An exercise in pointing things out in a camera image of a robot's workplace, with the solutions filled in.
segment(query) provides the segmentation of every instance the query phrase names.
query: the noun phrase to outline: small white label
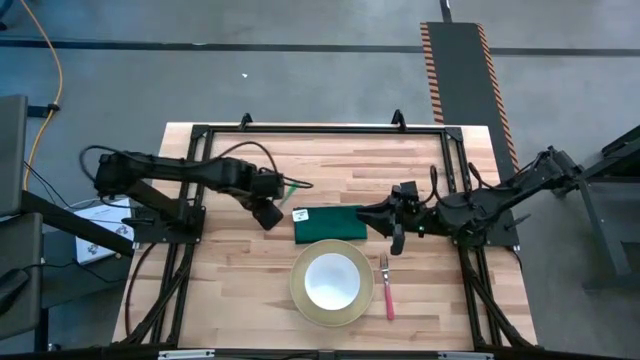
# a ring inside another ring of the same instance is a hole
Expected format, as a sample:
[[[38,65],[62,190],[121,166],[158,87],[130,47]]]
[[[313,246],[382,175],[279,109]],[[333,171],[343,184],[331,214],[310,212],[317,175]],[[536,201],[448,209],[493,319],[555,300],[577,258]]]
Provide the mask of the small white label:
[[[294,210],[291,214],[293,215],[293,222],[309,220],[307,209]]]

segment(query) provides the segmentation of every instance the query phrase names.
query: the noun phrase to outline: wire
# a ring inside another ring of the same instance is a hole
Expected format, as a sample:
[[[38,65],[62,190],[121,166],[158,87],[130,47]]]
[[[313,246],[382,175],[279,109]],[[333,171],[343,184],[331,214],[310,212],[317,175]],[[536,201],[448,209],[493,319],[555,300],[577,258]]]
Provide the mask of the wire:
[[[90,207],[91,205],[93,205],[93,203],[95,202],[92,201],[91,203],[89,203],[86,206],[83,207],[75,207],[76,204],[73,205],[69,205],[69,203],[67,203],[67,201],[62,197],[62,195],[60,195],[60,193],[56,190],[55,187],[53,187],[53,185],[51,185],[50,182],[48,182],[42,175],[40,175],[33,167],[31,167],[26,161],[23,162],[24,166],[27,167],[27,169],[31,170],[31,172],[33,172],[33,175],[36,177],[36,179],[38,179],[38,181],[40,181],[40,183],[42,184],[42,186],[44,187],[44,189],[47,191],[47,193],[49,194],[49,197],[51,197],[51,200],[54,204],[57,205],[56,201],[53,199],[53,196],[51,196],[51,193],[49,192],[49,190],[47,190],[47,186],[49,186],[49,188],[51,188],[51,190],[58,196],[58,198],[60,198],[60,200],[62,200],[62,202],[67,206],[65,209],[75,209],[75,210],[83,210],[86,209],[88,207]]]
[[[258,169],[258,172],[274,172],[271,169],[268,169],[266,167],[261,167],[260,169]],[[286,176],[282,176],[283,179],[288,180],[289,182],[284,182],[285,186],[290,186],[290,187],[294,187],[294,188],[298,188],[298,189],[311,189],[313,188],[313,184],[310,182],[306,182],[306,181],[302,181],[302,180],[298,180],[298,179],[293,179],[290,177],[286,177]]]
[[[131,289],[133,289],[133,283],[136,281],[136,277],[138,276],[138,272],[140,271],[140,267],[144,262],[144,259],[149,256],[151,250],[156,246],[156,243],[152,243],[148,248],[144,250],[142,256],[140,256],[140,260],[136,264],[136,267],[133,269],[133,273],[131,274],[131,281],[129,282],[129,286],[127,287],[127,295],[125,296],[124,301],[124,329],[127,333],[127,336],[131,335],[131,315],[129,314],[129,303],[131,302]]]
[[[100,276],[99,274],[97,274],[96,272],[94,272],[93,270],[90,270],[86,267],[84,267],[82,264],[80,264],[77,260],[73,259],[70,263],[65,264],[65,265],[54,265],[54,264],[33,264],[33,265],[28,265],[22,268],[22,270],[28,270],[34,267],[52,267],[52,268],[57,268],[57,269],[62,269],[62,268],[66,268],[69,267],[71,265],[76,265],[77,267],[79,267],[80,269],[88,272],[89,274],[95,276],[96,278],[100,279],[102,282],[107,283],[107,284],[114,284],[114,283],[119,283],[122,281],[125,281],[126,279],[117,279],[117,280],[109,280],[109,279],[105,279],[104,277]]]
[[[535,167],[538,166],[540,161],[544,158],[545,154],[547,154],[546,151],[539,152],[538,155],[536,155],[536,158],[533,159],[532,162],[530,162],[527,165],[525,165],[522,169],[518,170],[518,172],[514,175],[514,177],[517,176],[517,175],[522,174],[525,170],[528,170],[530,168],[535,170]],[[515,184],[515,187],[518,187],[518,184],[522,184],[525,181],[527,181],[531,176],[533,176],[533,171],[529,171],[527,174],[524,174],[522,176],[522,179],[518,179],[518,183]]]
[[[104,196],[100,198],[100,202],[103,203],[104,205],[110,206],[110,207],[117,207],[120,209],[135,209],[136,206],[124,206],[124,205],[116,205],[116,204],[112,204],[112,203],[108,203],[106,201],[104,201]]]
[[[478,180],[478,188],[482,188],[482,186],[488,188],[489,190],[493,190],[493,191],[511,191],[513,190],[513,188],[511,187],[496,187],[496,186],[492,186],[487,184],[484,180],[482,180],[482,177],[480,176],[480,172],[478,171],[478,169],[476,168],[475,165],[473,165],[472,162],[469,162],[468,164],[469,166],[469,171],[471,172],[471,175],[473,175],[474,178],[476,178],[476,180]]]
[[[55,100],[53,100],[53,104],[57,106],[60,101],[60,97],[62,96],[62,87],[64,85],[64,75],[62,74],[62,65],[60,65],[60,59],[58,59],[58,53],[56,53],[56,49],[51,44],[51,41],[49,40],[49,36],[47,35],[47,32],[44,31],[44,29],[40,25],[40,22],[38,21],[38,18],[36,18],[33,11],[31,11],[31,8],[29,8],[29,5],[27,5],[27,3],[24,0],[20,0],[20,2],[22,3],[22,6],[27,11],[27,13],[29,13],[29,16],[31,17],[31,19],[33,20],[33,23],[38,28],[38,31],[40,31],[40,34],[42,34],[42,37],[44,38],[44,40],[47,42],[47,45],[51,50],[51,54],[53,55],[53,60],[55,60],[56,62],[56,67],[58,68],[58,92],[56,93]],[[42,125],[40,126],[40,130],[38,130],[38,135],[36,135],[36,139],[34,140],[33,145],[31,146],[31,152],[29,153],[29,160],[28,160],[29,165],[33,165],[33,159],[35,158],[36,151],[38,150],[38,144],[40,144],[40,138],[42,137],[44,130],[47,128],[47,125],[49,125],[49,122],[51,121],[51,119],[53,119],[54,114],[55,114],[55,110],[49,110],[49,114],[47,114],[47,118],[45,119],[44,123],[42,123]],[[22,184],[22,188],[24,190],[27,190],[29,187],[30,175],[31,175],[31,171],[27,169],[27,171],[24,174],[24,181]]]
[[[420,205],[424,205],[426,203],[429,202],[429,200],[431,200],[435,194],[437,190],[437,186],[438,186],[438,170],[436,170],[436,167],[431,165],[431,167],[429,168],[429,174],[431,175],[431,193],[429,194],[429,196],[427,196],[427,198],[425,200],[422,200],[419,202]]]
[[[183,166],[186,167],[186,168],[192,168],[193,169],[193,168],[199,168],[199,167],[202,167],[202,166],[210,165],[210,164],[215,163],[216,161],[219,161],[220,159],[222,159],[223,156],[231,153],[232,151],[238,149],[239,147],[247,146],[247,145],[254,145],[254,146],[257,146],[258,148],[260,148],[265,153],[265,155],[267,155],[267,157],[269,158],[269,162],[271,163],[271,167],[273,168],[273,169],[268,169],[268,168],[265,168],[265,167],[261,167],[258,171],[270,171],[270,172],[274,172],[274,173],[278,174],[278,167],[276,166],[276,162],[273,160],[273,156],[271,156],[271,153],[269,152],[269,150],[267,150],[267,148],[265,148],[262,144],[257,143],[255,141],[244,141],[244,142],[235,144],[232,147],[230,147],[230,148],[226,149],[225,151],[223,151],[222,153],[220,153],[219,155],[217,155],[217,156],[215,156],[215,157],[213,157],[213,158],[211,158],[211,159],[209,159],[207,161],[197,162],[197,163],[194,163],[194,164],[185,164]],[[127,152],[124,152],[124,151],[116,150],[116,149],[110,148],[108,146],[90,145],[90,146],[87,146],[86,148],[82,149],[82,151],[80,151],[80,154],[78,156],[78,160],[80,162],[80,169],[82,170],[82,173],[84,173],[84,175],[89,180],[91,180],[92,182],[95,182],[96,179],[95,179],[95,177],[93,175],[91,175],[91,173],[87,169],[87,166],[86,166],[86,164],[84,162],[84,158],[85,158],[85,156],[86,156],[88,151],[94,150],[94,149],[111,151],[114,154],[119,154],[121,156],[129,158],[131,161],[135,161],[135,162],[140,163],[140,164],[151,165],[150,163],[147,163],[147,162],[142,161],[142,160],[140,160],[140,159],[138,159],[136,157],[133,157],[130,154],[128,154]],[[297,187],[297,188],[300,188],[300,189],[311,189],[311,188],[313,188],[313,184],[310,183],[310,182],[297,180],[297,179],[293,179],[293,178],[286,177],[286,176],[283,176],[283,178],[285,180],[289,181],[289,182],[285,182],[286,186]]]
[[[76,203],[71,204],[70,207],[69,206],[65,207],[64,209],[65,210],[67,210],[67,209],[77,209],[74,206],[89,202],[89,205],[87,205],[86,207],[80,208],[80,209],[87,209],[87,208],[91,207],[91,205],[95,204],[95,202],[98,201],[98,200],[100,200],[100,198],[92,198],[92,199],[80,200],[80,201],[78,201]]]
[[[54,198],[53,198],[53,195],[51,195],[51,192],[49,191],[49,188],[48,188],[48,187],[47,187],[47,185],[45,184],[45,183],[46,183],[46,180],[44,180],[43,178],[41,178],[40,176],[37,176],[37,175],[36,175],[36,180],[38,180],[38,182],[40,182],[40,184],[41,184],[41,185],[42,185],[42,187],[44,188],[44,191],[46,191],[46,192],[47,192],[47,194],[49,195],[49,199],[51,199],[51,202],[52,202],[54,205],[58,205],[58,203],[56,203],[56,199],[54,199]]]
[[[442,206],[450,209],[461,209],[469,205],[469,204],[449,204],[446,201],[444,201],[442,197],[440,197],[440,193],[438,193],[438,169],[436,169],[434,165],[431,165],[429,172],[431,173],[431,192],[433,193],[433,195],[435,195],[436,200],[438,200],[438,202],[442,204]]]
[[[518,260],[518,265],[520,266],[520,272],[522,272],[522,260],[520,259],[520,254],[518,254],[518,251],[514,246],[508,247],[508,249],[516,256],[516,260]]]

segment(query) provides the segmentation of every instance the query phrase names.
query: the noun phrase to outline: white plate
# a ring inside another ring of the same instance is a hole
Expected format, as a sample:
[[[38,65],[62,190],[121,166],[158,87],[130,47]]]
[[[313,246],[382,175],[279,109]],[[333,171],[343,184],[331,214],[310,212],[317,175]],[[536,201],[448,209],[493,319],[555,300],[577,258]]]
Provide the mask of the white plate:
[[[309,264],[304,286],[307,295],[318,307],[340,310],[349,306],[358,295],[360,273],[346,256],[324,254]]]

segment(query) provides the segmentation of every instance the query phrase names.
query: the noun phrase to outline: black and orange striped ramp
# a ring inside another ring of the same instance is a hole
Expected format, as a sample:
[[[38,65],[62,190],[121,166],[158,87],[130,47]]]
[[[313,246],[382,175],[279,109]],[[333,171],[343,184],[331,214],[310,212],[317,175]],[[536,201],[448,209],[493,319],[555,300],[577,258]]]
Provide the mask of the black and orange striped ramp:
[[[486,125],[500,178],[510,178],[518,157],[482,26],[422,23],[420,33],[434,120]]]

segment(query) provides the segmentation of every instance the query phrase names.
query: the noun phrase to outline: hazard stripe tape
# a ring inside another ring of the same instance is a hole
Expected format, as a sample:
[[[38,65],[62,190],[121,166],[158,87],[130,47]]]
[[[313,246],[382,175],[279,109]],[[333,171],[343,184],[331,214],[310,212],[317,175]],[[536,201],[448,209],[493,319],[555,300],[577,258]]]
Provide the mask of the hazard stripe tape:
[[[500,87],[498,86],[498,79],[493,67],[493,59],[491,58],[491,51],[489,50],[489,43],[487,42],[487,36],[484,33],[484,28],[480,24],[476,24],[478,27],[478,34],[480,35],[480,43],[482,44],[482,50],[484,51],[484,58],[487,62],[487,68],[489,69],[489,78],[491,79],[491,85],[493,86],[493,94],[496,98],[496,104],[498,106],[498,113],[500,113],[500,120],[502,121],[502,129],[504,130],[505,140],[507,140],[507,147],[509,148],[509,155],[511,156],[511,162],[516,171],[518,171],[518,156],[516,155],[516,147],[513,144],[513,138],[511,137],[511,128],[509,127],[509,120],[507,119],[507,113],[504,109],[504,102],[500,95]]]
[[[425,65],[427,67],[427,79],[429,81],[429,95],[431,98],[431,107],[433,108],[433,119],[437,124],[444,124],[442,103],[440,102],[440,88],[438,86],[438,75],[436,74],[436,64],[433,61],[433,50],[431,48],[429,27],[426,23],[420,23],[420,36],[422,38],[422,52],[424,53]]]

